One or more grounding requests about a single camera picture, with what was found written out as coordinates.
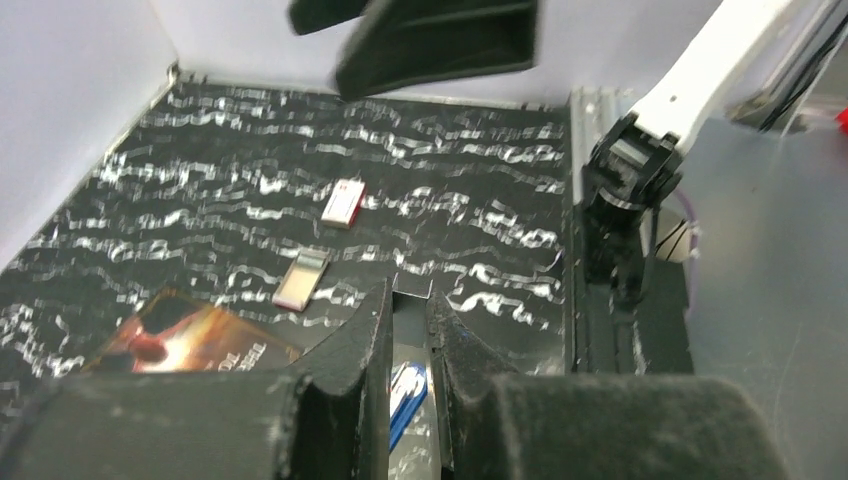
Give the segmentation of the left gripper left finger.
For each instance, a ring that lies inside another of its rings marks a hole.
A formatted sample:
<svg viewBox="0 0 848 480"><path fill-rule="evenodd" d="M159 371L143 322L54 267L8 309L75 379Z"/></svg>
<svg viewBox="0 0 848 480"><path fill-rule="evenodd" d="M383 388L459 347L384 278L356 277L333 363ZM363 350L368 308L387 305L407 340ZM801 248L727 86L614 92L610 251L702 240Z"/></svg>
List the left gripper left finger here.
<svg viewBox="0 0 848 480"><path fill-rule="evenodd" d="M5 479L384 479L392 289L281 369L85 373L45 384L1 442Z"/></svg>

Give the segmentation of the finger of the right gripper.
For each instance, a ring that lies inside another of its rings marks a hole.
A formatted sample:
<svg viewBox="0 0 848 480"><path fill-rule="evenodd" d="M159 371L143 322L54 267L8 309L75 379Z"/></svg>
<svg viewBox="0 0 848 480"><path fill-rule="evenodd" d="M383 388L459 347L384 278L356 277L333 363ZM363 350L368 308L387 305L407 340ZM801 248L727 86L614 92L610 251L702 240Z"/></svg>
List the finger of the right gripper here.
<svg viewBox="0 0 848 480"><path fill-rule="evenodd" d="M298 35L308 35L359 17L368 0L292 0L288 16Z"/></svg>
<svg viewBox="0 0 848 480"><path fill-rule="evenodd" d="M344 100L535 64L536 1L371 1L335 69Z"/></svg>

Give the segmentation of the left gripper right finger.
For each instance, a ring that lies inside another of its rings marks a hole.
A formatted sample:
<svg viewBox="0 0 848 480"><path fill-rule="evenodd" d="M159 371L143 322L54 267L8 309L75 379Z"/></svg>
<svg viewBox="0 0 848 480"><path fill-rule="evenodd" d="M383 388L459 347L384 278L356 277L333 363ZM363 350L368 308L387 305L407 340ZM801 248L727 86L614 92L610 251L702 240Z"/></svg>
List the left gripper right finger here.
<svg viewBox="0 0 848 480"><path fill-rule="evenodd" d="M441 465L454 479L785 479L735 385L693 375L520 372L426 304Z"/></svg>

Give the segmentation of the blue stapler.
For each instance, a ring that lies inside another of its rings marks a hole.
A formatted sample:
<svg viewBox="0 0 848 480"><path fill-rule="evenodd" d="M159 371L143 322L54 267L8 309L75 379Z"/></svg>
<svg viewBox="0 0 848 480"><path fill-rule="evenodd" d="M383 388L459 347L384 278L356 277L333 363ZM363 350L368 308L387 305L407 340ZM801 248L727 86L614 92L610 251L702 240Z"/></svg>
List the blue stapler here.
<svg viewBox="0 0 848 480"><path fill-rule="evenodd" d="M392 369L390 381L389 451L392 452L428 394L424 365L404 362Z"/></svg>

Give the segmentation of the staples box tray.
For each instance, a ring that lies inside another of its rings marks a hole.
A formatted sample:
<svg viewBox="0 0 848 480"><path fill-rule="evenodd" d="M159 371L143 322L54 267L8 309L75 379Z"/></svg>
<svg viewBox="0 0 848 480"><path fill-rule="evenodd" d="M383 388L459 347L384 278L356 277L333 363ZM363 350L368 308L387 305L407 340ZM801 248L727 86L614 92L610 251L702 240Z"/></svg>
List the staples box tray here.
<svg viewBox="0 0 848 480"><path fill-rule="evenodd" d="M274 305L302 312L322 278L329 257L326 252L302 249L292 261L286 274L271 297Z"/></svg>

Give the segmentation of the red staples box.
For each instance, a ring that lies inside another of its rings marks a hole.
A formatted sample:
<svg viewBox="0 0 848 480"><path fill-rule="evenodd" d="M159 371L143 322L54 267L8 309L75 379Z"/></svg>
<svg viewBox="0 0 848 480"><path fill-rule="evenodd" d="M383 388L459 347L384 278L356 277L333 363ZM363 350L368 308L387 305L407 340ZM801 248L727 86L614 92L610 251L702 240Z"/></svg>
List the red staples box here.
<svg viewBox="0 0 848 480"><path fill-rule="evenodd" d="M336 228L349 229L365 197L366 185L354 179L339 179L329 196L320 221Z"/></svg>

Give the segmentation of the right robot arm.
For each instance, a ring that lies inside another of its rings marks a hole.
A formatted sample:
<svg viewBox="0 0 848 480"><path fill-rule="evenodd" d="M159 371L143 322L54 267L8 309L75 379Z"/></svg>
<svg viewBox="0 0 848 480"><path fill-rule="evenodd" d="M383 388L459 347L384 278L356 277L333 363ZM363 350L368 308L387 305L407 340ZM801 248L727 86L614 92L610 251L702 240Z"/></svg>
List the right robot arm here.
<svg viewBox="0 0 848 480"><path fill-rule="evenodd" d="M653 249L646 213L657 213L707 117L753 59L803 5L724 1L657 84L593 146L580 169L586 280L622 308L644 297ZM335 67L353 101L403 87L510 73L534 64L535 1L294 1L290 24L309 35L349 20L358 27Z"/></svg>

